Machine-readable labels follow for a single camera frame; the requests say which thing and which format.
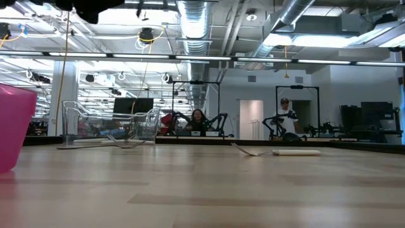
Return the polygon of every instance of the cap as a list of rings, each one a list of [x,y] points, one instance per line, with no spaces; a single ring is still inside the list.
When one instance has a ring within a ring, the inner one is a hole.
[[[287,98],[282,98],[282,99],[280,100],[280,103],[288,103],[288,102],[290,102],[290,100],[287,99]]]

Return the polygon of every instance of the computer monitor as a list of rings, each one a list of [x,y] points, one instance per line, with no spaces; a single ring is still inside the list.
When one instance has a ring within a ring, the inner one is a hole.
[[[393,120],[394,107],[392,102],[362,102],[361,114],[365,122],[372,122],[372,120]]]
[[[153,109],[153,98],[115,98],[114,113],[147,113]]]

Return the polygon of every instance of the pink plastic cup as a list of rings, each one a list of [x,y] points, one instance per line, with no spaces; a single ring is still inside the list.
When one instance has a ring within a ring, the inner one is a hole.
[[[0,173],[17,164],[36,103],[37,93],[0,84]]]

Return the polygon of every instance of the door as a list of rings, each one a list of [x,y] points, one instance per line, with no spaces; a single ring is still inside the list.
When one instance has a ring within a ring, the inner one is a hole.
[[[239,139],[263,140],[263,101],[239,100]]]

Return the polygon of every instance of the ceiling light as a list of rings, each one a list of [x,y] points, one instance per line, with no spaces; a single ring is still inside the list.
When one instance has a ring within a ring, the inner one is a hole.
[[[292,44],[292,39],[287,35],[269,34],[263,44],[266,46],[289,46]]]
[[[43,55],[42,52],[34,52],[34,51],[0,51],[0,54],[7,54],[7,55]]]
[[[276,58],[238,58],[238,61],[258,61],[267,63],[290,63],[291,60],[288,59],[276,59]]]
[[[376,66],[376,67],[405,67],[405,63],[388,63],[388,62],[362,62],[356,63],[357,66]]]
[[[150,59],[168,59],[168,55],[160,55],[160,54],[114,54],[115,58],[150,58]]]
[[[351,40],[337,35],[299,35],[292,45],[301,47],[342,48],[349,45]]]
[[[229,61],[230,57],[221,57],[221,56],[176,56],[178,60],[221,60]]]
[[[49,53],[50,56],[65,56],[65,53]],[[104,53],[66,53],[69,57],[107,57]]]
[[[298,63],[348,65],[348,64],[350,64],[350,61],[335,61],[335,60],[298,60]]]
[[[247,14],[246,20],[250,22],[258,19],[258,16],[256,16],[256,9],[248,9],[246,11],[246,14]]]

